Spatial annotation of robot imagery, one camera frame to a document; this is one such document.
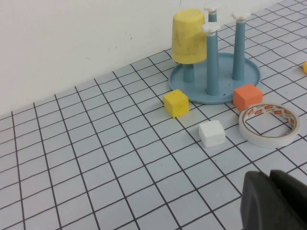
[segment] yellow cup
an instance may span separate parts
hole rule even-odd
[[[205,24],[203,12],[187,9],[173,18],[172,59],[181,64],[194,64],[207,58],[206,35],[201,30]]]

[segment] white wall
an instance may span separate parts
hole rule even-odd
[[[279,0],[0,0],[0,114],[171,46],[172,17],[219,2],[219,20]]]

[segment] white peg cap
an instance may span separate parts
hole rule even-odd
[[[247,18],[250,17],[250,13],[246,11],[235,11],[231,15],[235,20],[241,22],[244,22]]]
[[[208,36],[214,35],[220,28],[219,23],[206,23],[201,26],[202,31],[207,33]]]
[[[216,13],[217,8],[219,8],[218,4],[208,4],[205,7],[205,11],[208,11],[209,14],[214,14],[214,13]]]

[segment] black object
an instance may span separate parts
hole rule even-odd
[[[244,230],[307,230],[307,186],[280,170],[247,172],[241,217]]]

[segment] yellow object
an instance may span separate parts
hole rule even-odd
[[[307,61],[304,63],[304,72],[307,74]]]
[[[180,90],[174,90],[163,96],[164,108],[173,117],[189,112],[189,99]]]
[[[181,64],[194,64],[207,58],[203,12],[196,9],[179,11],[173,18],[172,59]]]

